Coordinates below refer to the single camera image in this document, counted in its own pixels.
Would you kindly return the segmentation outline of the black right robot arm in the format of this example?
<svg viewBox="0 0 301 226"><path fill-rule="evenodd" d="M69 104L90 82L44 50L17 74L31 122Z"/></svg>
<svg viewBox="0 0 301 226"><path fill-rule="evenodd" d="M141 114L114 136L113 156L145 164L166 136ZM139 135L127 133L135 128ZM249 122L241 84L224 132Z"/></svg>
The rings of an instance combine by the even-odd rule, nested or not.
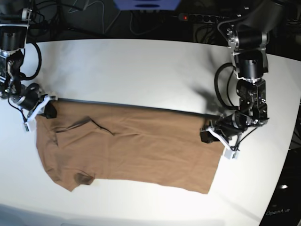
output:
<svg viewBox="0 0 301 226"><path fill-rule="evenodd" d="M57 111L52 103L58 100L54 93L45 93L37 83L22 84L23 81L35 79L42 66L41 50L32 41L38 55L37 69L32 76L21 72L34 6L33 0L0 2L0 97L20 113L27 132L36 129L38 115L47 119L56 118Z"/></svg>

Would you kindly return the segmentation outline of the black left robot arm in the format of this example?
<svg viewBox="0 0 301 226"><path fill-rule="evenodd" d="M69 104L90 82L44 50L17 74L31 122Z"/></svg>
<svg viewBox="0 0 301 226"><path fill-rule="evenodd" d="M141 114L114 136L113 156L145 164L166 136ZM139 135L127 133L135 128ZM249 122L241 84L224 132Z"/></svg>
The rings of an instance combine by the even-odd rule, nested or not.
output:
<svg viewBox="0 0 301 226"><path fill-rule="evenodd" d="M217 69L214 90L222 107L233 113L210 120L200 130L200 138L207 144L221 142L225 147L223 155L228 159L238 157L246 130L264 126L269 120L266 81L263 79L269 71L266 46L269 32L280 23L290 4L291 0L256 0L252 6L245 6L243 13L223 19L217 25L231 50L231 62ZM233 69L238 81L238 106L227 105L219 92L219 75L228 67Z"/></svg>

